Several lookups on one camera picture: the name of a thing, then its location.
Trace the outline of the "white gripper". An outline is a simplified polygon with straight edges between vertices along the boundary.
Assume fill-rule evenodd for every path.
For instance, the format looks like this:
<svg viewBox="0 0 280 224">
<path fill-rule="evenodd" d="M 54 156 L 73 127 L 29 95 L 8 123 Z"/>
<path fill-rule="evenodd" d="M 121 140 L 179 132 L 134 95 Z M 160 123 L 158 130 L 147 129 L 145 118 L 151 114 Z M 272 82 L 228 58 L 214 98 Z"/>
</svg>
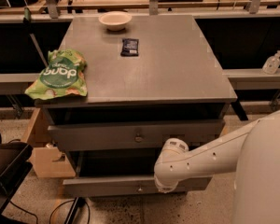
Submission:
<svg viewBox="0 0 280 224">
<path fill-rule="evenodd" d="M 156 175 L 154 176 L 154 181 L 158 191 L 161 193 L 172 192 L 176 189 L 178 185 L 178 181 L 175 179 L 160 178 Z"/>
</svg>

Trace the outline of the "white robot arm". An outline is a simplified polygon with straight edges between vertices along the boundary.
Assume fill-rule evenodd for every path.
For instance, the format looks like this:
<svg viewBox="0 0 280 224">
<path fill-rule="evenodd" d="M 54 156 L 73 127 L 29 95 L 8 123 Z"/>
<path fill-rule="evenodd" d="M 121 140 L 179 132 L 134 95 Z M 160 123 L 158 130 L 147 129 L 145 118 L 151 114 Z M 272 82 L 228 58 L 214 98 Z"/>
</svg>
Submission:
<svg viewBox="0 0 280 224">
<path fill-rule="evenodd" d="M 158 191 L 184 180 L 235 173 L 232 224 L 280 224 L 280 110 L 189 150 L 168 139 L 154 165 Z"/>
</svg>

